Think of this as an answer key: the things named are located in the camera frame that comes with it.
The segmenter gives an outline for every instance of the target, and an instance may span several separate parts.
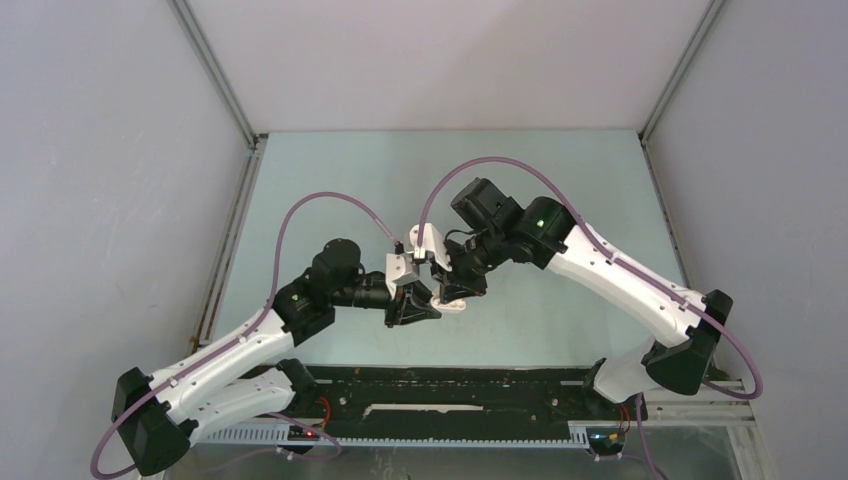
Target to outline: metal frame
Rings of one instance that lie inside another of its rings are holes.
[[[203,346],[208,343],[209,336],[212,331],[212,324],[218,311],[219,302],[223,296],[224,288],[230,272],[230,264],[232,262],[235,250],[238,246],[239,234],[243,226],[247,205],[250,203],[250,198],[253,193],[253,187],[256,182],[256,177],[259,171],[259,166],[262,159],[265,146],[267,144],[267,136],[260,138],[250,126],[250,123],[245,115],[241,105],[239,104],[233,88],[230,86],[226,75],[224,74],[220,63],[215,57],[209,42],[204,35],[194,13],[189,6],[188,0],[168,0],[171,4],[174,14],[180,24],[183,26],[186,35],[198,54],[206,71],[209,73],[210,81],[212,81],[216,90],[221,95],[221,99],[229,110],[233,120],[239,127],[245,142],[252,149],[251,154],[245,164],[242,172],[242,178],[239,183],[236,199],[234,200],[227,231],[220,249],[220,254],[217,258],[214,273],[210,280],[208,289],[207,302],[204,306],[203,313],[200,318],[200,325],[195,336],[195,349],[198,346]],[[665,88],[660,97],[657,99],[650,115],[646,119],[645,125],[639,132],[639,138],[642,143],[645,161],[650,172],[651,181],[657,194],[657,199],[662,209],[666,226],[669,232],[675,256],[677,257],[680,266],[681,275],[686,285],[689,285],[689,276],[687,275],[685,263],[683,261],[678,242],[673,229],[673,221],[665,207],[663,195],[659,182],[656,179],[654,168],[651,161],[650,142],[654,135],[657,126],[661,122],[668,106],[676,95],[680,84],[685,79],[689,70],[692,67],[698,52],[704,45],[704,41],[709,33],[715,27],[727,0],[711,0],[709,6],[704,12],[701,21],[692,34],[683,54],[680,57],[673,73],[671,74]],[[742,390],[741,382],[723,382],[725,387]],[[649,410],[649,420],[646,420],[644,425],[652,428],[656,427],[726,427],[728,435],[733,446],[733,453],[736,457],[736,462],[739,468],[742,480],[768,480],[774,478],[770,466],[770,460],[763,446],[762,438],[754,421],[753,411],[748,402],[740,402],[730,399],[718,392],[703,389],[694,397],[683,397],[667,391],[653,391],[645,394],[645,404]],[[277,422],[272,422],[269,426],[267,420],[259,420],[257,422],[249,422],[231,427],[232,430],[247,428],[248,430],[255,429],[256,426],[268,429],[272,428],[275,432],[286,430],[287,427],[281,427]],[[609,427],[616,428],[616,422],[570,422],[570,426],[578,432],[585,432],[586,428]],[[274,438],[278,441],[275,435],[259,435],[257,438],[264,438],[262,441],[267,441]],[[209,439],[212,443],[227,443],[232,435],[228,432],[222,432],[216,438]],[[344,443],[349,445],[371,445],[369,442],[364,442],[362,439],[345,439]]]
[[[239,182],[239,187],[236,191],[236,197],[233,200],[233,205],[230,209],[227,230],[224,232],[224,238],[219,248],[215,266],[213,267],[212,278],[210,279],[210,284],[207,289],[208,294],[206,302],[204,303],[203,310],[200,314],[195,334],[191,339],[191,353],[194,353],[199,347],[205,346],[211,342],[210,337],[212,335],[212,327],[218,314],[218,307],[221,304],[221,299],[224,297],[227,279],[229,279],[230,276],[230,266],[232,265],[236,248],[238,248],[238,242],[241,238],[241,229],[244,225],[244,219],[247,216],[247,207],[250,205],[250,199],[253,196],[253,188],[256,186],[259,166],[262,164],[262,155],[265,153],[265,147],[267,144],[267,135],[259,137],[256,147],[251,150],[250,155],[245,162],[241,181]]]
[[[194,11],[188,4],[188,0],[168,0],[168,3],[171,5],[177,21],[183,27],[191,46],[200,58],[200,63],[203,64],[203,68],[209,74],[212,85],[218,91],[218,94],[221,95],[221,100],[224,101],[224,105],[227,107],[236,125],[238,125],[239,130],[241,130],[247,146],[253,148],[256,144],[256,132],[250,126],[247,115],[245,115],[244,110],[241,108],[235,91],[230,86],[230,82],[227,80],[221,64],[218,63],[218,59],[209,45],[209,40],[203,33],[203,29],[200,28],[200,24],[197,22],[197,17],[194,16]]]
[[[648,119],[645,121],[645,126],[639,133],[639,137],[642,139],[643,144],[648,143],[651,136],[654,134],[654,131],[656,131],[657,125],[665,114],[665,111],[671,103],[671,100],[674,98],[674,95],[677,93],[680,83],[689,72],[692,62],[695,60],[696,55],[704,45],[704,40],[707,36],[709,36],[713,27],[716,25],[716,22],[726,4],[727,0],[710,1],[707,10],[704,12],[704,16],[701,17],[698,27],[692,34],[692,38],[689,39],[686,49],[683,50],[683,55],[681,55],[680,60],[678,60],[677,66],[674,67],[674,71],[668,79],[668,83],[666,83],[665,88],[660,94],[660,98],[657,99],[657,103],[654,104],[653,110],[651,110],[650,115],[648,115]]]

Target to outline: table surface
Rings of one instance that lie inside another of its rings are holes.
[[[297,200],[316,191],[346,193],[374,209],[395,234],[405,235],[444,174],[487,155],[534,166],[607,240],[680,282],[633,131],[276,133],[262,159],[214,338],[236,328],[268,298],[279,225]],[[553,196],[515,167],[472,167],[454,178],[433,205],[430,221],[442,232],[465,227],[449,203],[475,176],[489,178],[522,206],[537,196]],[[280,286],[338,237],[360,245],[367,270],[385,268],[391,245],[374,223],[350,204],[322,198],[302,207],[289,224]],[[624,353],[648,336],[634,318],[588,288],[531,265],[507,263],[487,279],[487,295],[469,299],[465,312],[405,327],[386,328],[382,311],[337,308],[335,324],[286,357],[322,365],[585,366]]]

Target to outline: black joint housing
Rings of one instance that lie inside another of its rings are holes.
[[[285,373],[292,383],[295,396],[290,412],[295,416],[305,415],[318,398],[318,382],[296,358],[281,360],[277,363],[277,370]]]
[[[617,404],[607,400],[595,390],[595,377],[606,361],[606,358],[602,358],[595,362],[592,365],[592,369],[589,370],[589,373],[583,379],[583,385],[580,387],[586,409],[598,418],[609,418],[611,415],[616,414],[620,408]]]
[[[454,197],[451,208],[473,230],[483,230],[507,200],[491,181],[475,178]]]
[[[720,324],[727,322],[733,299],[721,290],[713,290],[704,297],[705,311]],[[705,320],[687,332],[689,339],[668,348],[654,342],[642,358],[648,375],[663,388],[680,395],[695,395],[710,366],[713,353],[721,335]]]
[[[121,375],[115,388],[112,421],[148,393],[148,379],[138,367]],[[176,425],[166,412],[165,405],[153,397],[118,427],[124,446],[143,476],[155,475],[174,465],[191,447],[189,436],[197,421],[186,420]]]
[[[516,245],[512,261],[532,263],[544,269],[554,255],[565,251],[562,241],[576,225],[574,217],[561,203],[537,197],[508,235]]]

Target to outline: enclosure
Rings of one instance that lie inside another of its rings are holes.
[[[765,393],[647,392],[641,430],[669,478],[840,477],[846,15],[838,0],[5,2],[6,476],[91,478],[118,376],[254,315],[280,222],[305,195],[352,195],[408,237],[448,171],[496,155],[542,171],[666,279],[732,294],[727,327]],[[464,229],[450,200],[475,177],[523,205],[550,195],[526,172],[480,165],[428,221]],[[337,237],[362,247],[365,269],[384,265],[390,245],[368,218],[320,199],[292,217],[280,281]],[[526,265],[500,266],[468,304],[391,329],[373,310],[340,312],[287,357],[357,373],[587,369],[649,338],[587,287]],[[715,364],[722,385],[752,390],[726,341]],[[633,420],[624,452],[643,458]],[[291,434],[260,419],[159,478],[652,478],[638,460],[587,455],[586,435],[618,421],[568,427],[561,442],[344,438],[331,462],[190,469],[279,443],[239,432]],[[131,463],[113,439],[100,469]]]

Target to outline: gray wall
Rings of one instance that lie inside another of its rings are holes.
[[[736,299],[784,479],[845,476],[846,18],[844,0],[730,2],[651,146],[693,284]]]
[[[246,153],[166,2],[47,3],[0,5],[9,479],[90,478],[118,375],[185,354]]]

